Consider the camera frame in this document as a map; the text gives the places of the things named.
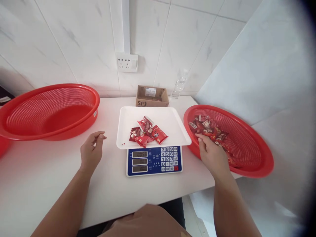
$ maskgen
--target plastic water bottle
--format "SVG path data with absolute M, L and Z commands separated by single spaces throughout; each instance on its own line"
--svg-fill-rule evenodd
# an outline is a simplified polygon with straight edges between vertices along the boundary
M 179 70 L 178 80 L 175 83 L 174 90 L 171 93 L 172 99 L 177 99 L 180 96 L 180 92 L 183 91 L 185 83 L 188 81 L 188 70 Z

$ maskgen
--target scale keypad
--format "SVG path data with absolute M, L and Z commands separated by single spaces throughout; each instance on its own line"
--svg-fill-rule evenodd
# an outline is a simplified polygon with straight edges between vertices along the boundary
M 162 147 L 161 148 L 161 166 L 165 167 L 165 169 L 161 168 L 161 171 L 174 171 L 178 170 L 178 157 L 174 157 L 174 155 L 178 155 L 178 147 Z

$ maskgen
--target finger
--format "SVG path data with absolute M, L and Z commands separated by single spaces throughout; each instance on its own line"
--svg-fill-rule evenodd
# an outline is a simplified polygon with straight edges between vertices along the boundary
M 202 134 L 195 134 L 198 138 L 201 138 L 203 140 L 203 142 L 205 143 L 206 146 L 208 145 L 212 145 L 212 141 L 208 136 L 202 135 Z
M 90 134 L 87 138 L 87 140 L 85 141 L 85 144 L 94 144 L 96 139 L 99 137 L 100 134 L 104 134 L 104 131 L 98 131 L 98 132 L 94 132 L 92 134 Z
M 200 153 L 206 152 L 206 145 L 201 138 L 198 138 L 198 146 L 200 147 Z
M 99 135 L 99 137 L 98 137 L 97 140 L 96 140 L 96 145 L 95 145 L 95 149 L 94 149 L 94 150 L 102 152 L 103 140 L 104 140 L 105 138 L 106 138 L 106 137 L 103 135 L 103 133 L 101 133 L 101 134 Z

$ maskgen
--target cardboard box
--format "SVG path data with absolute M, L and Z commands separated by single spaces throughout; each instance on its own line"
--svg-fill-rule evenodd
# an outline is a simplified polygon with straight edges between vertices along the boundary
M 138 86 L 137 107 L 168 107 L 168 105 L 169 99 L 165 88 Z

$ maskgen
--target red plastic basket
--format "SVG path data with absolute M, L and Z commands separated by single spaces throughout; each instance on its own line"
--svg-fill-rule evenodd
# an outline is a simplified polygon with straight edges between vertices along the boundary
M 196 157 L 200 158 L 198 139 L 190 130 L 188 123 L 194 120 L 195 115 L 200 114 L 210 117 L 211 126 L 229 133 L 224 143 L 230 146 L 233 161 L 240 166 L 230 166 L 231 171 L 251 178 L 262 178 L 272 172 L 273 156 L 260 135 L 235 115 L 210 105 L 194 105 L 184 114 L 184 126 L 192 139 L 192 144 L 188 147 Z
M 86 131 L 97 119 L 100 96 L 81 84 L 42 87 L 0 110 L 0 136 L 11 140 L 61 141 Z

